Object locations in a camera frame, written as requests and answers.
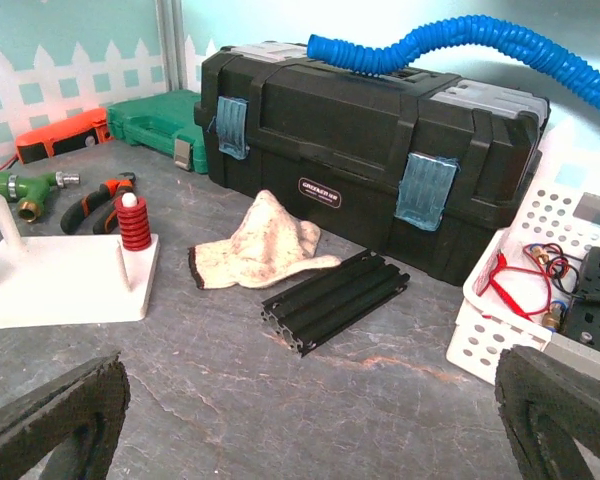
blue corrugated hose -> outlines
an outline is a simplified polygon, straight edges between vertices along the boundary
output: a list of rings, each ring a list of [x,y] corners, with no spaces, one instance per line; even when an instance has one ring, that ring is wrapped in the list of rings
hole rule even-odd
[[[445,47],[483,45],[550,75],[600,110],[600,72],[585,60],[528,28],[484,15],[470,15],[418,27],[386,48],[311,35],[308,56],[357,73],[386,75],[421,55]]]

gray marble surface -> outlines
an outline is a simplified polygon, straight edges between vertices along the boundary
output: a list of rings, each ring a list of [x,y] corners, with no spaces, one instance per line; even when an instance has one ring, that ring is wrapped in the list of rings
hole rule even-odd
[[[0,330],[0,407],[119,348],[132,400],[112,480],[520,478],[493,387],[445,359],[460,289],[403,266],[405,293],[299,359],[263,327],[260,302],[308,274],[201,292],[188,271],[187,248],[228,238],[249,198],[118,142],[14,168],[50,170],[82,185],[54,194],[39,223],[18,222],[24,235],[61,234],[73,201],[137,173],[162,244],[154,290],[142,322]],[[325,232],[318,253],[359,250]]]

work glove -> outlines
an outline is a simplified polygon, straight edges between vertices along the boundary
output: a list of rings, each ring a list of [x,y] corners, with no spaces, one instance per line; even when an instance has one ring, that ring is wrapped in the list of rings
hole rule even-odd
[[[189,268],[201,290],[266,288],[303,270],[340,265],[332,255],[314,257],[319,239],[317,225],[296,220],[262,190],[231,238],[189,249]]]

red coil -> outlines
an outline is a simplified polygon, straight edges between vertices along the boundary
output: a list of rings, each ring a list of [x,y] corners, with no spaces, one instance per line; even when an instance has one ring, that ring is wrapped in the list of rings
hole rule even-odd
[[[116,213],[122,246],[131,252],[139,252],[151,246],[151,229],[149,228],[149,213],[147,212],[147,201],[138,197],[135,207],[122,205],[122,196],[116,198]]]

green case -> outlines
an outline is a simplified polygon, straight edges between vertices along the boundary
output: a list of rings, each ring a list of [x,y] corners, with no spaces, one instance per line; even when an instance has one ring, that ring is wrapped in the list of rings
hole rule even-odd
[[[193,121],[200,94],[176,90],[128,100],[107,108],[107,123],[114,138],[129,145],[145,145],[175,159],[188,171],[207,173],[202,129]]]

